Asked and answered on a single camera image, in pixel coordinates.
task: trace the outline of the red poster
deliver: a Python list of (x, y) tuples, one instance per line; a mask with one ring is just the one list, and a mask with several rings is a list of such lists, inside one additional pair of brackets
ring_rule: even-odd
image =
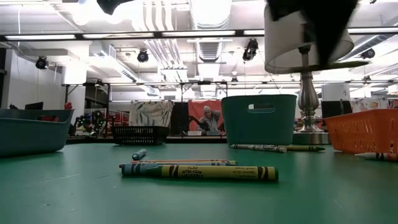
[(224, 134), (224, 119), (220, 100), (188, 102), (190, 131), (202, 131), (202, 135)]

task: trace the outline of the teal bin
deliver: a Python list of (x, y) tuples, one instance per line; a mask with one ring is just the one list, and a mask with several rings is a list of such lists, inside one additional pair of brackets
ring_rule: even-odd
[[(0, 156), (21, 156), (61, 150), (67, 141), (73, 110), (0, 109)], [(39, 121), (57, 116), (58, 122)]]
[(221, 106), (228, 144), (290, 145), (295, 95), (230, 96)]

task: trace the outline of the lamp shade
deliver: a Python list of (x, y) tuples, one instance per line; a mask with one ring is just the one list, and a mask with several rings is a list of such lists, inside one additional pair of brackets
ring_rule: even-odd
[[(317, 47), (314, 42), (304, 42), (303, 24), (305, 24), (305, 20), (300, 12), (294, 12), (280, 18), (278, 21), (273, 21), (269, 7), (265, 7), (264, 45), (266, 56), (265, 69), (267, 72), (286, 74), (303, 67), (302, 55), (298, 48), (305, 45), (311, 45), (308, 53), (308, 65), (318, 65)], [(330, 61), (334, 62), (338, 60), (348, 54), (353, 48), (353, 40), (349, 36), (348, 31), (345, 30)]]

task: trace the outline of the basket handle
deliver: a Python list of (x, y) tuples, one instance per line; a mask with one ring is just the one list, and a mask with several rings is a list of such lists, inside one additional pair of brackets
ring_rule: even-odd
[(268, 103), (248, 105), (248, 113), (273, 113), (275, 106)]

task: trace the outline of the table surface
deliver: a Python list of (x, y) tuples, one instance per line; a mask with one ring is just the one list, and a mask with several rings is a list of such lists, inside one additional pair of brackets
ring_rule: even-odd
[(274, 166), (279, 181), (122, 177), (141, 147), (76, 144), (0, 159), (0, 223), (396, 222), (398, 163), (334, 151), (285, 154), (227, 144), (145, 147), (145, 159), (230, 159)]

